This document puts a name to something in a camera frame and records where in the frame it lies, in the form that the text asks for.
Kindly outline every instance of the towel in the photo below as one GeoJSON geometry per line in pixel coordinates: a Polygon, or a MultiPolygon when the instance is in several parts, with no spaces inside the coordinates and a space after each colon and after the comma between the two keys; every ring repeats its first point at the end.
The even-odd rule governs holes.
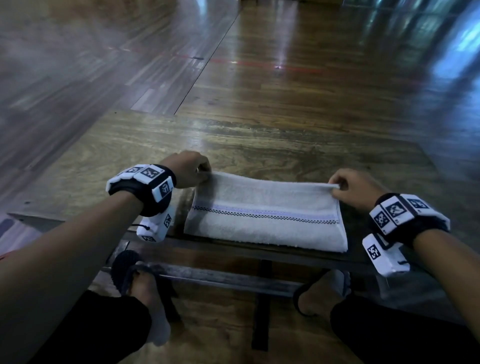
{"type": "Polygon", "coordinates": [[[236,242],[346,252],[338,185],[255,180],[212,172],[195,189],[184,232],[236,242]]]}

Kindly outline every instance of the wooden floor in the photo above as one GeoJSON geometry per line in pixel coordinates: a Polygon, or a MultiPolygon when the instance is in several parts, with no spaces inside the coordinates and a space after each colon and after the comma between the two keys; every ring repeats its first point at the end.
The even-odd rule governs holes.
{"type": "MultiPolygon", "coordinates": [[[[2,3],[0,254],[37,236],[5,212],[109,109],[413,141],[476,236],[480,5],[422,1],[416,13],[396,0],[385,9],[349,3],[362,7],[293,0],[2,3]]],[[[185,260],[181,251],[171,256],[185,260]]],[[[210,346],[172,342],[168,350],[177,354],[165,361],[193,362],[205,348],[205,363],[350,362],[332,333],[302,321],[286,302],[273,309],[276,353],[250,360],[251,297],[213,290],[218,302],[206,304],[202,292],[185,290],[185,300],[197,336],[212,337],[210,346]],[[205,307],[210,313],[201,318],[205,307]],[[223,318],[215,321],[217,309],[223,318]],[[227,342],[233,344],[225,349],[227,342]],[[292,354],[297,350],[301,356],[292,354]]]]}

